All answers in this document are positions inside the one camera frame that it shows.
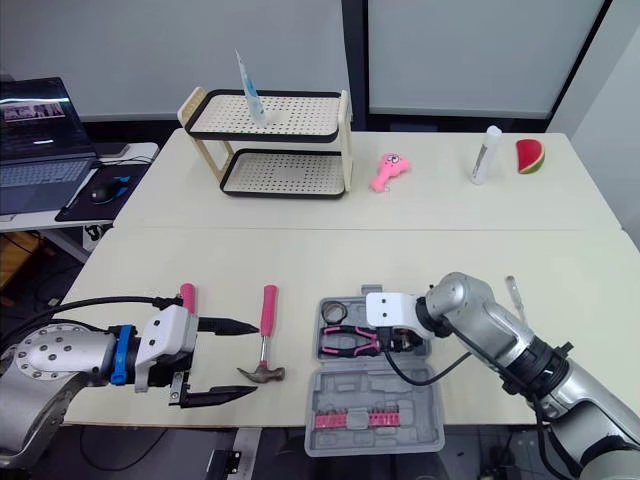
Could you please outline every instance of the pink plush toy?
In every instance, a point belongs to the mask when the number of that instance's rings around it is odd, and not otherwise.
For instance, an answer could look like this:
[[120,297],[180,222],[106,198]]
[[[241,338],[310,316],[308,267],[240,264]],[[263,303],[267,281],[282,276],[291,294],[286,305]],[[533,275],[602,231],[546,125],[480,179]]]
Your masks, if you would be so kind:
[[371,181],[371,188],[378,193],[384,192],[387,180],[409,170],[410,167],[411,164],[406,158],[397,153],[385,153],[380,160],[378,176]]

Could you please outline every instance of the mouse pad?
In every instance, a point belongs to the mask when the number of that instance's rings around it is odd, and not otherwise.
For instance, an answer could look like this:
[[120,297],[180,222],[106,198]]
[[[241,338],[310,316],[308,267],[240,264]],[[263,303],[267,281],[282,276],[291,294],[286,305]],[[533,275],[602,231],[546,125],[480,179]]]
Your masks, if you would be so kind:
[[[69,206],[60,210],[56,215],[56,222],[115,219],[148,168],[149,165],[110,165],[100,168]],[[122,183],[116,197],[102,205],[94,204],[89,198],[89,192],[100,184],[114,180],[120,180]]]

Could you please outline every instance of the computer mouse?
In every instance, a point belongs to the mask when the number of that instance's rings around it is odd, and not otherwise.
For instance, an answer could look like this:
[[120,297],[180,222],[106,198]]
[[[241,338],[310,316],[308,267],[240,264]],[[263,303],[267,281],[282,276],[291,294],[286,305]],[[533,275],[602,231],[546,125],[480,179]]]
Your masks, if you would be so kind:
[[120,179],[100,183],[91,189],[89,199],[91,203],[95,205],[104,205],[105,203],[112,202],[124,186],[126,186],[126,183]]

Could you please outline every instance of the pliers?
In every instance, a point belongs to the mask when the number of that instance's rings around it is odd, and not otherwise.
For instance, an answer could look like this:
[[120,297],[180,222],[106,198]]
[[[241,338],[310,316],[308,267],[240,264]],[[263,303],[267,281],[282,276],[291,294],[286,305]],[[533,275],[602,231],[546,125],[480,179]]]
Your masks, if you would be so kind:
[[357,335],[362,338],[369,339],[370,342],[353,348],[335,348],[320,346],[320,353],[331,355],[334,357],[375,357],[380,354],[380,342],[378,342],[378,334],[372,328],[355,327],[353,325],[335,325],[332,327],[324,327],[320,330],[324,335],[334,335],[337,333],[347,333]]
[[[354,325],[332,325],[320,330],[321,335],[352,334],[369,340],[369,343],[353,348],[336,348],[320,346],[320,353],[333,357],[377,357],[380,354],[378,334],[372,328],[356,327]],[[410,330],[394,329],[391,339],[391,351],[410,352],[423,344],[422,339]]]

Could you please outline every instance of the white wall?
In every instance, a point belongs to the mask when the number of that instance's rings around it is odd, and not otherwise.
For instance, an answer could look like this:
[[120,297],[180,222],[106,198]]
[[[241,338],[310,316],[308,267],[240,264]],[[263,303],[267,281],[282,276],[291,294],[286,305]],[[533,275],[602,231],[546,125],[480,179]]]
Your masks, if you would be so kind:
[[602,0],[369,0],[373,113],[547,118]]
[[195,86],[349,87],[340,0],[0,0],[0,62],[59,75],[84,120],[175,118]]
[[569,136],[640,248],[640,2],[614,0],[548,131]]
[[640,28],[571,143],[640,247]]
[[639,24],[638,0],[613,1],[548,131],[573,136]]

